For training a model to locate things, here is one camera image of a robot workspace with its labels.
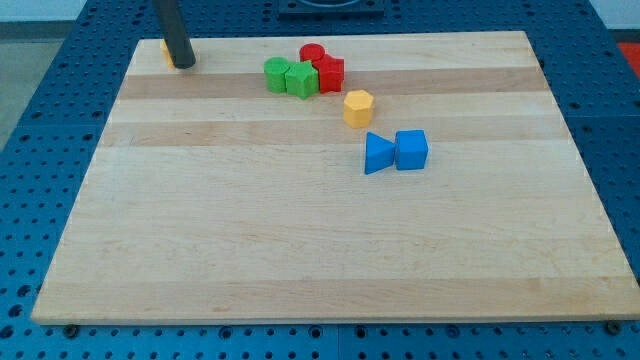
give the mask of yellow block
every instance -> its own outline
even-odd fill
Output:
[[[167,65],[172,68],[175,69],[176,67],[173,66],[173,60],[171,60],[171,54],[169,54],[169,49],[167,48],[167,43],[163,41],[160,41],[160,48],[162,49],[162,53],[164,54],[164,58],[167,60]]]
[[[344,122],[352,128],[369,126],[373,116],[373,96],[364,90],[349,91],[344,98]]]

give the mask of wood grain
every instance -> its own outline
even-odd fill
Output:
[[[319,42],[344,94],[268,93]],[[640,289],[521,32],[141,41],[32,317],[42,324],[628,319]],[[424,128],[427,168],[365,176]]]

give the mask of blue perforated table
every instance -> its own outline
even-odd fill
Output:
[[[183,5],[194,37],[526,31],[640,275],[640,84],[587,1],[388,0],[384,17],[282,21],[268,0]],[[89,1],[1,155],[0,359],[640,358],[634,321],[80,327],[71,338],[35,325],[37,291],[133,49],[158,37],[149,2]]]

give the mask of black pole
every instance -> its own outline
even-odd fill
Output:
[[[178,0],[153,0],[153,7],[156,9],[173,66],[178,69],[192,67],[196,63],[196,57],[178,7]]]

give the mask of blue triangular prism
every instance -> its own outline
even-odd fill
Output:
[[[365,146],[365,174],[369,175],[393,165],[396,144],[372,132],[368,132]]]

